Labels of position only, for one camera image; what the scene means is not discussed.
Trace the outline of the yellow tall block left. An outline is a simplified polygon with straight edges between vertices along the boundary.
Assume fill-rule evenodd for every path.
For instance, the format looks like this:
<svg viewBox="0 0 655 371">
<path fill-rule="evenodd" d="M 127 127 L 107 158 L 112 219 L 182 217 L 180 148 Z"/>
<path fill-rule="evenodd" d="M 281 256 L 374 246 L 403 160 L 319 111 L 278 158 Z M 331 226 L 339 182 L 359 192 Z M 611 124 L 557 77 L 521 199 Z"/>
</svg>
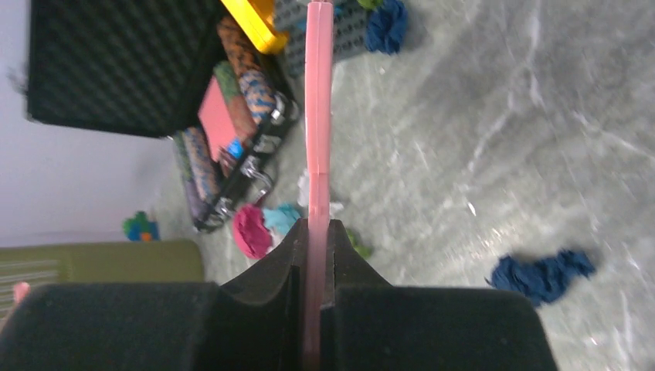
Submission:
<svg viewBox="0 0 655 371">
<path fill-rule="evenodd" d="M 287 34 L 273 26 L 274 0 L 221 0 L 256 49 L 267 55 L 281 53 Z"/>
</svg>

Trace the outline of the green paper scrap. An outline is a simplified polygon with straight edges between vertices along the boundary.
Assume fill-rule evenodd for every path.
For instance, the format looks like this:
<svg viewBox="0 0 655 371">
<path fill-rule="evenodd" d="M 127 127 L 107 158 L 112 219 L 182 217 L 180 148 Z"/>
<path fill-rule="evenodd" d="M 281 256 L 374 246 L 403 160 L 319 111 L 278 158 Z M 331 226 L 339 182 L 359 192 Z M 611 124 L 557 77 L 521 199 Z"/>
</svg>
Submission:
<svg viewBox="0 0 655 371">
<path fill-rule="evenodd" d="M 370 256 L 373 254 L 373 249 L 371 247 L 365 246 L 364 244 L 361 243 L 361 241 L 358 239 L 358 234 L 351 230 L 351 229 L 346 229 L 347 236 L 349 239 L 349 242 L 353 249 L 364 259 L 370 258 Z"/>
</svg>

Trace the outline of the magenta paper scrap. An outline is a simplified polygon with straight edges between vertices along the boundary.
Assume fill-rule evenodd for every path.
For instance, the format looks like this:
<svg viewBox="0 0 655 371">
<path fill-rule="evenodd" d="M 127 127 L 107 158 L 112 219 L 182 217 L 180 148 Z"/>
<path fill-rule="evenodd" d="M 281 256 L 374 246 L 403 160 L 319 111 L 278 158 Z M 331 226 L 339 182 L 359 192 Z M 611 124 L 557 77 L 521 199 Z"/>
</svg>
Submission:
<svg viewBox="0 0 655 371">
<path fill-rule="evenodd" d="M 232 234 L 237 247 L 249 258 L 259 260 L 267 255 L 273 239 L 264 226 L 261 208 L 252 204 L 241 207 L 232 218 Z"/>
</svg>

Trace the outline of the blue scrap near blocks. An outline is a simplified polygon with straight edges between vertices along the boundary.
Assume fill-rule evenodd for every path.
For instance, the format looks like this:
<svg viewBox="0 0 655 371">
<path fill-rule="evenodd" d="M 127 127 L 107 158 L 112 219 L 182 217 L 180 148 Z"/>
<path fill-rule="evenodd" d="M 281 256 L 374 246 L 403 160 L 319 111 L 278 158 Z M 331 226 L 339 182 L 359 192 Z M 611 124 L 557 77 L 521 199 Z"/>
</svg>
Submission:
<svg viewBox="0 0 655 371">
<path fill-rule="evenodd" d="M 404 2 L 370 1 L 370 5 L 373 5 L 373 8 L 365 30 L 365 48 L 371 53 L 399 53 L 409 22 Z"/>
</svg>

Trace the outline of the dark blue scrap right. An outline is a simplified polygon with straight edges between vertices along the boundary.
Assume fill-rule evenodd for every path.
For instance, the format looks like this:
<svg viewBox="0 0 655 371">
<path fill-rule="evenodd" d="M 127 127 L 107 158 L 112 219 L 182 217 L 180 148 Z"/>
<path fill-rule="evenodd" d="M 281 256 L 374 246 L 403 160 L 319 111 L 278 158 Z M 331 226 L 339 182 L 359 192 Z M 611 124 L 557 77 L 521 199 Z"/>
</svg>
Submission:
<svg viewBox="0 0 655 371">
<path fill-rule="evenodd" d="M 563 249 L 534 260 L 508 254 L 499 258 L 486 283 L 497 290 L 522 294 L 540 307 L 562 298 L 576 278 L 589 278 L 595 272 L 596 266 L 581 250 Z"/>
</svg>

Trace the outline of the light blue paper scrap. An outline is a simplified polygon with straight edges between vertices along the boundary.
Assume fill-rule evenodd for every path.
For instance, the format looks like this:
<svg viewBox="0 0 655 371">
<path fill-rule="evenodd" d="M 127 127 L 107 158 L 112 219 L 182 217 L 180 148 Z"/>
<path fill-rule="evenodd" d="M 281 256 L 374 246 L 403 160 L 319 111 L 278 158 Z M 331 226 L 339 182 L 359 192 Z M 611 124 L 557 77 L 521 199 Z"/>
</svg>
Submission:
<svg viewBox="0 0 655 371">
<path fill-rule="evenodd" d="M 294 205 L 284 203 L 275 209 L 262 209 L 263 224 L 271 232 L 280 236 L 286 236 L 301 214 Z"/>
</svg>

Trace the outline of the pink hand brush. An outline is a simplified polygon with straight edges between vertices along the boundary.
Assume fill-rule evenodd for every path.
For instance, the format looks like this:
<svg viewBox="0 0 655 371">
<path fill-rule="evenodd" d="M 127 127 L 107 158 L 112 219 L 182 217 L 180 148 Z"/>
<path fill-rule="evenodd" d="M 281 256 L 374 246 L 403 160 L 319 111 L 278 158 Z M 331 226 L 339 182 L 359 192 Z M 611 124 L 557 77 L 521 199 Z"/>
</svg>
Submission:
<svg viewBox="0 0 655 371">
<path fill-rule="evenodd" d="M 328 245 L 331 153 L 331 81 L 334 5 L 307 5 L 304 103 L 310 201 L 307 216 L 307 264 L 304 285 L 302 369 L 321 364 L 321 303 Z"/>
</svg>

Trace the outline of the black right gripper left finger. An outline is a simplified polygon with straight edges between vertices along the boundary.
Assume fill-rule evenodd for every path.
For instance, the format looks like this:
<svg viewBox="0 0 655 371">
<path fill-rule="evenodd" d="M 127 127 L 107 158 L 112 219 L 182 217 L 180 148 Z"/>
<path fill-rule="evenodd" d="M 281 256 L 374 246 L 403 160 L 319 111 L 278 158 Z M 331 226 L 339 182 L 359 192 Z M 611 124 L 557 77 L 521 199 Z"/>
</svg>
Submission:
<svg viewBox="0 0 655 371">
<path fill-rule="evenodd" d="M 224 285 L 49 284 L 1 329 L 3 370 L 297 370 L 307 224 Z"/>
</svg>

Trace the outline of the olive green mesh wastebasket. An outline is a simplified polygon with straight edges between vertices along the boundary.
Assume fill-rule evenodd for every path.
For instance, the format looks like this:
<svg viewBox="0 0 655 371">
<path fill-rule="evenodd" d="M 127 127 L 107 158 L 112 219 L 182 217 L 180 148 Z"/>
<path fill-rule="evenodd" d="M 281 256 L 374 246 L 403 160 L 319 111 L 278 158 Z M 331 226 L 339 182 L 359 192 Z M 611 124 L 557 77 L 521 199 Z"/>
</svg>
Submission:
<svg viewBox="0 0 655 371">
<path fill-rule="evenodd" d="M 13 307 L 13 287 L 63 282 L 204 281 L 191 240 L 53 244 L 1 249 L 1 316 Z"/>
</svg>

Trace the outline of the white paper scrap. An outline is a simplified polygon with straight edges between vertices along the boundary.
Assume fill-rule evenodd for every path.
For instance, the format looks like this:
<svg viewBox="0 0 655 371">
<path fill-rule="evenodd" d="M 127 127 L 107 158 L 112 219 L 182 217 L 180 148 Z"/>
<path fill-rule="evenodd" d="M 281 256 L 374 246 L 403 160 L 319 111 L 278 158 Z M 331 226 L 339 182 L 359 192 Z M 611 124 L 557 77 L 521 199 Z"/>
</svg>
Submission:
<svg viewBox="0 0 655 371">
<path fill-rule="evenodd" d="M 309 171 L 305 169 L 299 179 L 297 180 L 298 196 L 297 205 L 301 208 L 307 209 L 310 201 L 310 179 Z M 329 213 L 331 218 L 334 218 L 338 213 L 344 209 L 344 204 L 341 202 L 330 202 Z"/>
</svg>

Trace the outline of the black poker chip case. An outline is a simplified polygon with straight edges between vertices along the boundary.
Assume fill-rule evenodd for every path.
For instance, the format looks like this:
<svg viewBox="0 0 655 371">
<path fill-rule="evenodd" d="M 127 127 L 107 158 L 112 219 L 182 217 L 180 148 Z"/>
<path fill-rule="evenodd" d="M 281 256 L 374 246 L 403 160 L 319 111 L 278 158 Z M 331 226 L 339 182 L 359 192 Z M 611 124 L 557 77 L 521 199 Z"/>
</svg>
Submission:
<svg viewBox="0 0 655 371">
<path fill-rule="evenodd" d="M 276 60 L 218 1 L 34 1 L 28 116 L 44 124 L 174 140 L 194 227 L 227 223 L 299 110 Z M 222 91 L 243 154 L 211 158 L 198 111 Z"/>
</svg>

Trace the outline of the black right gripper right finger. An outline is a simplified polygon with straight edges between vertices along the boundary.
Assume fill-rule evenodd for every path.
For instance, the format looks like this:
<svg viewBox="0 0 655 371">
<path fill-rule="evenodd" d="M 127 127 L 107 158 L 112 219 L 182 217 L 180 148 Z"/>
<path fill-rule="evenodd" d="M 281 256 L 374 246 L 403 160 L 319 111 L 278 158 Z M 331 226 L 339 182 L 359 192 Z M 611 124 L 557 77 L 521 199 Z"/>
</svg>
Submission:
<svg viewBox="0 0 655 371">
<path fill-rule="evenodd" d="M 325 370 L 554 370 L 537 312 L 512 291 L 401 287 L 328 230 Z"/>
</svg>

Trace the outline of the pink card stack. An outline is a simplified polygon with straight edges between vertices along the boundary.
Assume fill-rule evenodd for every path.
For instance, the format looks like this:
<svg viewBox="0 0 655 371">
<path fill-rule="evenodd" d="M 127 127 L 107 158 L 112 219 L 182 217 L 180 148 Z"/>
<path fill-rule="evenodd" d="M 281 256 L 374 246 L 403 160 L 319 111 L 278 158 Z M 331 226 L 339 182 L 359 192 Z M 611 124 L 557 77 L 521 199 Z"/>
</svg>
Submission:
<svg viewBox="0 0 655 371">
<path fill-rule="evenodd" d="M 215 77 L 209 80 L 198 117 L 214 161 L 219 160 L 221 150 L 227 151 L 235 159 L 241 157 L 243 148 L 236 136 L 232 118 Z"/>
</svg>

